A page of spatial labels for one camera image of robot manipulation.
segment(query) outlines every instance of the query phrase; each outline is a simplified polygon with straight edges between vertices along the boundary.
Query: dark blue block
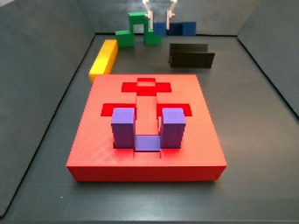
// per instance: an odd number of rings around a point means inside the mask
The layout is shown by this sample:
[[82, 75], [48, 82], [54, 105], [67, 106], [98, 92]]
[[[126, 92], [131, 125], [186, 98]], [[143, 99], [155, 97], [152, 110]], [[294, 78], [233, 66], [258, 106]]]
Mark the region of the dark blue block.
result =
[[154, 23], [154, 35], [166, 36], [166, 23]]
[[115, 108], [111, 127], [116, 149], [135, 148], [135, 109]]
[[160, 137], [136, 136], [135, 151], [160, 151]]
[[167, 36], [182, 36], [183, 35], [183, 24], [170, 23], [170, 30], [166, 31]]
[[183, 22], [182, 23], [182, 35], [195, 36], [197, 35], [197, 22]]
[[186, 120], [182, 108], [164, 108], [162, 119], [162, 149], [180, 149]]

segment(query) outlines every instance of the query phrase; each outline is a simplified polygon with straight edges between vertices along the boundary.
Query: red block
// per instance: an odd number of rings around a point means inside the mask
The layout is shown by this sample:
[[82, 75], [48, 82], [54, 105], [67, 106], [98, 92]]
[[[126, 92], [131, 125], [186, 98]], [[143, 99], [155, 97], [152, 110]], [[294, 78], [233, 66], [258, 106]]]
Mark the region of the red block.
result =
[[[138, 92], [132, 89], [122, 92], [124, 83], [139, 81], [155, 81], [155, 83], [164, 83], [163, 86], [167, 87], [167, 89], [163, 88], [164, 91], [159, 88], [150, 91], [150, 95], [156, 94], [158, 105], [151, 116], [154, 113], [159, 116], [158, 110], [163, 107], [159, 105], [190, 105], [191, 113], [186, 115], [180, 149], [162, 149], [160, 152], [114, 149], [111, 116], [102, 116], [100, 113], [106, 103], [135, 105], [136, 114], [139, 109], [146, 111], [146, 104], [136, 103], [136, 97], [140, 100], [143, 96], [136, 96]], [[144, 93], [140, 86], [135, 90]], [[227, 162], [197, 75], [98, 76], [90, 92], [67, 167], [78, 181], [217, 180], [227, 167]]]

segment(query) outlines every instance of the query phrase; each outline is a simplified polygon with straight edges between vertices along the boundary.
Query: purple cube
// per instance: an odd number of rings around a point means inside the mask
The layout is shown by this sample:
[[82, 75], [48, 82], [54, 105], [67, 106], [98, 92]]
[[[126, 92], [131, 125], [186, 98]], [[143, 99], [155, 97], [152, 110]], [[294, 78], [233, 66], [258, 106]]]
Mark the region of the purple cube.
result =
[[163, 108], [160, 142], [162, 149], [180, 149], [186, 126], [182, 108]]
[[135, 136], [135, 151], [160, 151], [160, 137]]
[[111, 127], [116, 149], [135, 148], [135, 109], [115, 108]]

